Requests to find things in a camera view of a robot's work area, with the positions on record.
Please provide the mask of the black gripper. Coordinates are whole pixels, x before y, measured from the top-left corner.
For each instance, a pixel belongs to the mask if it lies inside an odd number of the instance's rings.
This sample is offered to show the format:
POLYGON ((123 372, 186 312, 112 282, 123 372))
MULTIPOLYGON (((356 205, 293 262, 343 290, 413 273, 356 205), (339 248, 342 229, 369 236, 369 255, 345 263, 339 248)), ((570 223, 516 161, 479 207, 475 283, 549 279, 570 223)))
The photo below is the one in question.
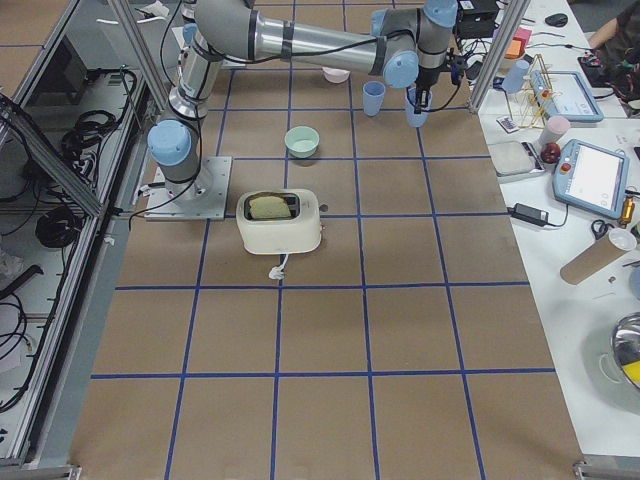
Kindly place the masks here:
POLYGON ((415 90, 415 113, 427 113, 429 111, 429 92, 431 88, 437 84, 439 79, 439 68, 419 67, 419 73, 416 78, 415 90))

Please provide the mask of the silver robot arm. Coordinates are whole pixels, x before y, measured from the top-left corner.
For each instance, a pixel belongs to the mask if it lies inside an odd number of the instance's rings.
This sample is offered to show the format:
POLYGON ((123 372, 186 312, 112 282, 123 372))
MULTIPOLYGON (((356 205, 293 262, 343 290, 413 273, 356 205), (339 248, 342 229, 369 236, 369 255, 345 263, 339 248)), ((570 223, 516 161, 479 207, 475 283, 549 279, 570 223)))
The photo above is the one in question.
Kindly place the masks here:
POLYGON ((299 61, 383 79, 394 89, 415 89, 414 111, 427 111, 432 87, 448 63, 458 15, 455 1, 427 1, 421 8, 383 9, 371 16, 367 35, 265 17, 251 1, 197 1, 194 33, 180 80, 169 96, 169 114, 147 136, 152 158, 172 201, 201 199, 211 185, 203 168, 201 122, 222 63, 299 61))

